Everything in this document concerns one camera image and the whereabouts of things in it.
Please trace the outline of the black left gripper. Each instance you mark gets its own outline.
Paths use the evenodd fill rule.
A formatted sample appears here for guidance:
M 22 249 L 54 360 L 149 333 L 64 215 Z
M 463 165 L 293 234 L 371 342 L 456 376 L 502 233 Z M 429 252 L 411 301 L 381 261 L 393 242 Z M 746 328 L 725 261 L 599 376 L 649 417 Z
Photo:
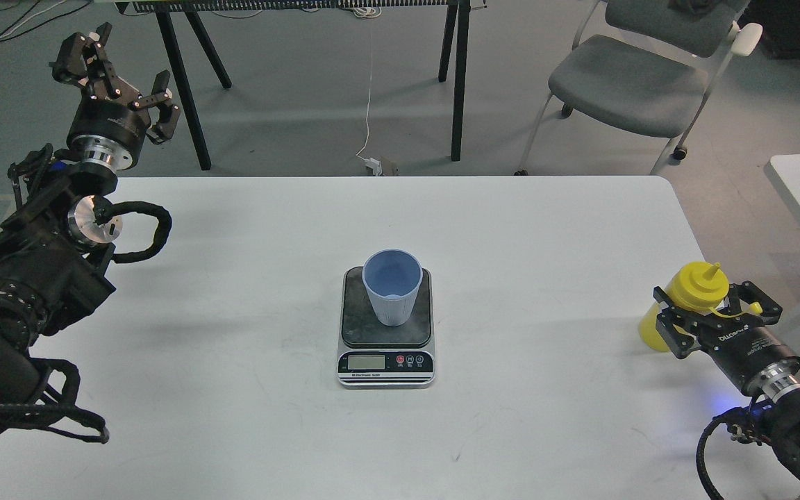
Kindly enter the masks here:
M 130 169 L 140 160 L 147 137 L 153 144 L 163 144 L 174 136 L 181 109 L 172 101 L 168 88 L 171 73 L 162 70 L 153 80 L 149 96 L 126 103 L 125 82 L 115 73 L 105 45 L 113 25 L 105 22 L 95 31 L 74 33 L 63 40 L 58 55 L 51 61 L 54 81 L 75 86 L 83 98 L 67 134 L 72 151 L 91 151 L 101 145 L 115 149 L 117 170 Z M 150 108 L 158 111 L 151 124 Z

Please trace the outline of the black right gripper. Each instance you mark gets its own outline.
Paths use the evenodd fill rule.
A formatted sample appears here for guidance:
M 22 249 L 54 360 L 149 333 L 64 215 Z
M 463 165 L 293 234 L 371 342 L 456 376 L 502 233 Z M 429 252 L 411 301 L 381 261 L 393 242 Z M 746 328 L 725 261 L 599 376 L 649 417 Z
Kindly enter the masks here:
M 707 317 L 717 307 L 717 298 L 670 290 L 673 294 L 653 289 L 660 306 L 655 326 L 676 358 L 704 351 L 746 397 L 764 394 L 778 401 L 800 390 L 794 377 L 800 357 L 766 327 L 780 320 L 782 306 L 758 285 L 751 281 L 730 285 L 723 309 L 724 333 L 715 333 L 717 322 Z

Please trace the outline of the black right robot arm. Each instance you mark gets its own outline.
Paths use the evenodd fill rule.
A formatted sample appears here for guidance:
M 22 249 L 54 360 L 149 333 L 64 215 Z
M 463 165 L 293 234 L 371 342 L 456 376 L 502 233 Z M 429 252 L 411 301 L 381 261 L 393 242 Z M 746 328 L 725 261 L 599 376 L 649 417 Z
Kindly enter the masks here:
M 780 319 L 780 305 L 749 281 L 730 285 L 727 305 L 717 315 L 686 310 L 660 287 L 654 288 L 653 297 L 660 304 L 658 333 L 670 351 L 679 360 L 705 352 L 751 399 L 748 406 L 714 417 L 699 437 L 697 472 L 708 497 L 721 497 L 705 462 L 708 437 L 721 424 L 734 441 L 770 446 L 784 468 L 800 480 L 800 382 L 796 380 L 800 357 L 769 331 Z

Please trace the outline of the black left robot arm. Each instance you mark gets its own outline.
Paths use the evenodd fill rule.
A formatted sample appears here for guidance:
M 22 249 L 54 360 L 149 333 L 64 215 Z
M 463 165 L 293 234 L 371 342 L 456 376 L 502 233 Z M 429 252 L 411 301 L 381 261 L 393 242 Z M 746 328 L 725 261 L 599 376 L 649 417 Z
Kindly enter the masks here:
M 115 73 L 105 50 L 111 30 L 70 35 L 51 63 L 54 80 L 81 91 L 66 148 L 45 145 L 8 169 L 16 209 L 0 230 L 0 434 L 108 442 L 105 419 L 76 404 L 77 367 L 29 349 L 94 313 L 115 291 L 108 266 L 153 258 L 172 228 L 162 206 L 107 199 L 145 140 L 171 139 L 181 114 L 169 71 L 147 96 Z

